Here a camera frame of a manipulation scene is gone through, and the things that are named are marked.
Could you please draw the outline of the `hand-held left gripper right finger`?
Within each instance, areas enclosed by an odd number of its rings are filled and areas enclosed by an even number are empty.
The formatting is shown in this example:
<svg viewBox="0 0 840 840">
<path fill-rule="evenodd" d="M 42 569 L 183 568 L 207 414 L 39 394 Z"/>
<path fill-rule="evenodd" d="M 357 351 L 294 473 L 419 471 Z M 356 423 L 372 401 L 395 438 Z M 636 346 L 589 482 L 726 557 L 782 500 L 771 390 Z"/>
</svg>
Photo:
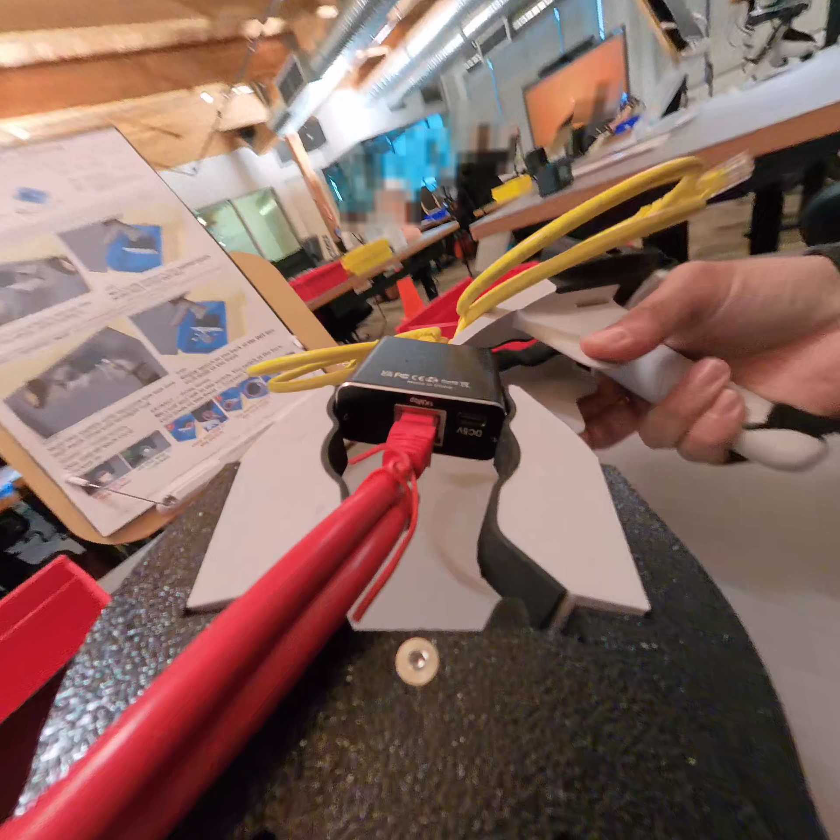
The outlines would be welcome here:
<svg viewBox="0 0 840 840">
<path fill-rule="evenodd" d="M 517 600 L 534 628 L 561 627 L 582 608 L 644 616 L 650 602 L 598 458 L 520 386 L 493 466 L 477 543 L 484 580 Z"/>
</svg>

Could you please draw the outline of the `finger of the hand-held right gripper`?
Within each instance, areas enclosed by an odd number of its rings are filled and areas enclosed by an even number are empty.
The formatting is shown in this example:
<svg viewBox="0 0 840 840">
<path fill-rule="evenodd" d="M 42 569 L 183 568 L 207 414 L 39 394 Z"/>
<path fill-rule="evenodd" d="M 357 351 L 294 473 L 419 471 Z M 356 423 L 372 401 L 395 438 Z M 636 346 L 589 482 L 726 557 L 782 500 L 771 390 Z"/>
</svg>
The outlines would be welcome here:
<svg viewBox="0 0 840 840">
<path fill-rule="evenodd" d="M 648 370 L 641 360 L 624 364 L 597 360 L 581 349 L 583 337 L 612 326 L 625 314 L 626 310 L 620 306 L 573 309 L 535 306 L 520 310 L 515 316 L 515 326 L 572 361 L 599 371 L 629 389 L 647 389 Z"/>
<path fill-rule="evenodd" d="M 539 312 L 572 312 L 579 307 L 613 301 L 626 286 L 627 283 L 612 283 L 584 288 L 566 282 L 542 280 L 478 315 L 456 333 L 451 343 L 504 344 L 530 339 L 531 335 L 518 327 L 517 313 L 520 310 L 536 308 Z"/>
</svg>

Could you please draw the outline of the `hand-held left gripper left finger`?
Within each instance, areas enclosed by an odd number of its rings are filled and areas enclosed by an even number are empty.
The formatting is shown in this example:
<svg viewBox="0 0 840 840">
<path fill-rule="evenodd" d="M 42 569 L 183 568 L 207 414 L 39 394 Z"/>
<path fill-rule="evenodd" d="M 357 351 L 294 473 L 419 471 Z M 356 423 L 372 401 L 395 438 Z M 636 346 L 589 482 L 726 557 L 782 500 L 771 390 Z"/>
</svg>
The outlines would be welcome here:
<svg viewBox="0 0 840 840">
<path fill-rule="evenodd" d="M 380 456 L 341 467 L 333 389 L 291 394 L 292 404 L 239 463 L 186 609 L 212 613 L 244 594 L 353 492 Z"/>
</svg>

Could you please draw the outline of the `black network switch box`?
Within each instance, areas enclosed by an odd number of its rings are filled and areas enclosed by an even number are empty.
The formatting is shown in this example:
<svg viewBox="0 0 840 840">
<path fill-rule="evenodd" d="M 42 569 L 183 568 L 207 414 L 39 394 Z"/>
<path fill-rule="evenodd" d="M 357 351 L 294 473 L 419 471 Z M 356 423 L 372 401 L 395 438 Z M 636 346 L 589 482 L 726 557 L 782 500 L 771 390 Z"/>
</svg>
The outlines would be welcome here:
<svg viewBox="0 0 840 840">
<path fill-rule="evenodd" d="M 508 404 L 490 350 L 388 337 L 338 385 L 332 412 L 346 440 L 383 444 L 407 410 L 436 418 L 434 452 L 492 460 Z"/>
</svg>

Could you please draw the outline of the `person's right hand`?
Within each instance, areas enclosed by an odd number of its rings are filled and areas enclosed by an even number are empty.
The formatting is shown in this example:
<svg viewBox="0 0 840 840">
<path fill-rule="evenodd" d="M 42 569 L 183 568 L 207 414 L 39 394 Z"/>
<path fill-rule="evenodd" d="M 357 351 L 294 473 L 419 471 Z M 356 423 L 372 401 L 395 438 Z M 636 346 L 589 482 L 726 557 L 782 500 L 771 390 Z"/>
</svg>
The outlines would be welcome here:
<svg viewBox="0 0 840 840">
<path fill-rule="evenodd" d="M 837 420 L 839 275 L 824 254 L 692 261 L 583 352 L 607 362 L 638 359 L 660 344 L 694 361 L 658 403 L 601 377 L 578 403 L 582 439 L 609 448 L 637 434 L 653 449 L 722 465 L 744 424 L 734 386 L 772 403 Z"/>
</svg>

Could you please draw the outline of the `metal binder clip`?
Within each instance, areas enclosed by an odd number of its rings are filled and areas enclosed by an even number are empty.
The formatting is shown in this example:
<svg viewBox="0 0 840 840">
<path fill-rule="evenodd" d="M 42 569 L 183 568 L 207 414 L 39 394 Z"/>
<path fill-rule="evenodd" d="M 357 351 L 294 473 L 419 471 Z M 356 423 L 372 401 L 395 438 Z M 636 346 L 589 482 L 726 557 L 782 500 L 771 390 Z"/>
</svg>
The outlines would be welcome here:
<svg viewBox="0 0 840 840">
<path fill-rule="evenodd" d="M 70 487 L 76 487 L 92 495 L 103 493 L 108 494 L 110 496 L 128 498 L 134 501 L 141 501 L 146 505 L 153 506 L 157 509 L 165 510 L 170 508 L 176 508 L 181 504 L 181 502 L 173 495 L 167 495 L 159 500 L 150 499 L 146 497 L 137 496 L 133 493 L 129 493 L 124 490 L 116 490 L 109 485 L 103 485 L 102 483 L 97 483 L 90 479 L 83 478 L 81 476 L 64 475 L 62 480 L 65 484 L 69 485 Z"/>
</svg>

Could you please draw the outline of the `black desktop device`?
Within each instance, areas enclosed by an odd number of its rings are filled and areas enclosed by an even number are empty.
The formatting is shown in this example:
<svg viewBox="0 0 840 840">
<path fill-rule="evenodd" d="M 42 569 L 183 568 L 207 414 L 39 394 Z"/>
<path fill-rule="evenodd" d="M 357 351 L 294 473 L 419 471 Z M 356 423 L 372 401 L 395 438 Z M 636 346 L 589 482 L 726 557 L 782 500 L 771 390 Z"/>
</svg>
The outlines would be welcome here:
<svg viewBox="0 0 840 840">
<path fill-rule="evenodd" d="M 573 159 L 563 153 L 550 159 L 543 147 L 524 156 L 524 164 L 540 197 L 551 196 L 570 186 L 574 180 Z"/>
</svg>

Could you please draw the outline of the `yellow storage bin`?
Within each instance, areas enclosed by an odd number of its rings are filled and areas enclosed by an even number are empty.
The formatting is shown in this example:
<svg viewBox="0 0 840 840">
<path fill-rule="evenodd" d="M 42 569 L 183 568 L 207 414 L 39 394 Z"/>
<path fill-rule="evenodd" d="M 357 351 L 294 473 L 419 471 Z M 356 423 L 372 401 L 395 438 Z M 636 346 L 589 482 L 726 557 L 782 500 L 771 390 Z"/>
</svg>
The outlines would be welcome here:
<svg viewBox="0 0 840 840">
<path fill-rule="evenodd" d="M 343 255 L 340 264 L 348 276 L 361 277 L 389 263 L 394 252 L 388 238 L 382 237 L 353 248 Z"/>
</svg>

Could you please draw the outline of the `orange screen monitor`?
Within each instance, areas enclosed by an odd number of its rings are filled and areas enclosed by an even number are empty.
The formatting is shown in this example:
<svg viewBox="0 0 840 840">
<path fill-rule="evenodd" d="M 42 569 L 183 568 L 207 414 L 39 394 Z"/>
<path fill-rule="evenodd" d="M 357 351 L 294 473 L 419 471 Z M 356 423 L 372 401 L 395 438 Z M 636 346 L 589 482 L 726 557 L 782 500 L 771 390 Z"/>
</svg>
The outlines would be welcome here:
<svg viewBox="0 0 840 840">
<path fill-rule="evenodd" d="M 531 146 L 547 149 L 565 125 L 612 121 L 631 94 L 625 30 L 581 44 L 521 90 Z"/>
</svg>

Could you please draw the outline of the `small red storage bin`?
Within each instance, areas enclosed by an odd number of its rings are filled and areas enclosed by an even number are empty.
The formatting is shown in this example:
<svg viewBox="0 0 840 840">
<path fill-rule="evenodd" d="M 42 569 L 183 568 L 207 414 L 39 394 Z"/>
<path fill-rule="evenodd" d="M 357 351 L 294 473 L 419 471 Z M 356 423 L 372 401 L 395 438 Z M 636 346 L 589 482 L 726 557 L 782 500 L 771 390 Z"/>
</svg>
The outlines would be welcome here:
<svg viewBox="0 0 840 840">
<path fill-rule="evenodd" d="M 350 284 L 350 275 L 340 260 L 325 263 L 289 279 L 288 284 L 311 309 L 342 296 Z"/>
</svg>

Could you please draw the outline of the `wood-edged office table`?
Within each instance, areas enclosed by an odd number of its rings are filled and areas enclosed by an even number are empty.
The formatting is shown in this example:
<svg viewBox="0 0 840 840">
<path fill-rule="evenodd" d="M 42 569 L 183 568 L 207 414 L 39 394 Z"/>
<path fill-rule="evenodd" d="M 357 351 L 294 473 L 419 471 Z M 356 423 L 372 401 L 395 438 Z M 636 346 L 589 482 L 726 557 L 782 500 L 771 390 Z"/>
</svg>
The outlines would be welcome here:
<svg viewBox="0 0 840 840">
<path fill-rule="evenodd" d="M 472 224 L 478 251 L 495 256 L 513 231 L 545 224 L 611 185 L 682 156 L 719 165 L 739 154 L 767 154 L 838 134 L 839 47 L 658 121 L 629 140 L 573 163 L 573 182 L 541 197 L 536 188 Z"/>
</svg>

